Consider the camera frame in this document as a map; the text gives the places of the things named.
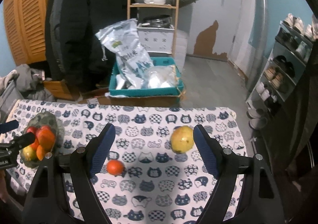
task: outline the metal screw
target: metal screw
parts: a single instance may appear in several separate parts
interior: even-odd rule
[[[260,155],[260,154],[256,154],[256,155],[255,155],[255,158],[257,158],[258,160],[262,160],[262,159],[263,159],[263,156]]]
[[[51,152],[48,152],[47,154],[45,154],[45,158],[50,158],[50,157],[52,157],[52,153]]]
[[[85,151],[85,147],[79,147],[76,152],[77,153],[83,153]]]
[[[226,155],[230,155],[232,153],[232,151],[228,148],[223,149],[224,154]]]

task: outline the cat print fabric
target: cat print fabric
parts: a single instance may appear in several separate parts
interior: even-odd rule
[[[203,211],[216,179],[209,175],[201,155],[194,145],[183,154],[171,150],[170,137],[180,126],[202,124],[211,138],[224,148],[246,155],[244,140],[233,111],[229,108],[144,108],[96,104],[60,104],[43,101],[18,101],[8,117],[17,119],[19,129],[0,136],[8,142],[21,135],[37,111],[55,114],[61,130],[55,152],[72,153],[98,136],[107,123],[116,129],[112,145],[101,172],[91,179],[96,194],[113,223],[194,224]],[[118,159],[125,165],[120,176],[108,174],[106,164]],[[27,168],[18,156],[18,167],[9,174],[25,189],[29,189],[36,169]],[[242,177],[226,213],[234,215],[239,201]],[[65,187],[71,213],[82,219],[70,174],[65,175]]]

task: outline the wooden louvered door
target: wooden louvered door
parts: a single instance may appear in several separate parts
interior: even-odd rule
[[[7,37],[15,63],[45,61],[47,0],[4,0],[4,10]]]
[[[4,25],[15,64],[26,63],[28,53],[22,39],[17,0],[4,0]]]
[[[45,61],[45,0],[18,0],[28,63]]]

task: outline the gray floor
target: gray floor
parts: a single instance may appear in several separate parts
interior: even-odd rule
[[[244,81],[226,62],[187,56],[182,72],[186,85],[185,108],[228,107],[236,112],[238,127],[244,138],[248,156],[253,155],[249,139],[252,130],[248,125]]]

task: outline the yellow pear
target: yellow pear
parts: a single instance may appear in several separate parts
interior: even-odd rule
[[[185,153],[194,145],[193,130],[188,126],[176,129],[170,138],[171,149],[175,153]]]
[[[37,159],[37,153],[31,148],[30,145],[23,148],[23,155],[26,161]]]

